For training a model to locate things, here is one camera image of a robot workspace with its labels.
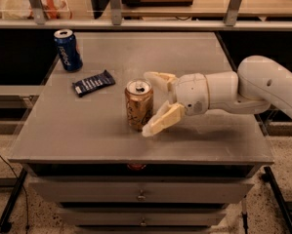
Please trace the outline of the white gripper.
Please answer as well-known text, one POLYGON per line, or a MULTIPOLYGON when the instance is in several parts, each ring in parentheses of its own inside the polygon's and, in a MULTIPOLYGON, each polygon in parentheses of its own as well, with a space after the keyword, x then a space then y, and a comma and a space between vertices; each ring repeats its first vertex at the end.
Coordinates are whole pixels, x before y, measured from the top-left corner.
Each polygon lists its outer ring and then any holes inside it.
POLYGON ((150 120, 143 126, 142 135, 153 137, 163 130, 177 124, 186 115, 203 114, 209 107, 206 77, 200 73, 184 75, 177 79, 175 74, 162 72, 145 72, 148 82, 164 93, 171 91, 173 83, 173 100, 166 100, 150 120))

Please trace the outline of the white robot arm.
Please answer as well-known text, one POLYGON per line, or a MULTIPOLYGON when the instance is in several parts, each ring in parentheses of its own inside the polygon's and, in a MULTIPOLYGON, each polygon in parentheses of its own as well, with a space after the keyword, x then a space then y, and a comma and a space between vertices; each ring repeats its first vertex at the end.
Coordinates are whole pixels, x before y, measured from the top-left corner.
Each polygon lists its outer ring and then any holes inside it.
POLYGON ((258 114, 273 105, 292 119, 292 72, 270 58, 245 58, 236 71, 182 77, 147 72, 145 78, 169 99, 143 127, 144 137, 152 137, 186 116, 212 109, 258 114))

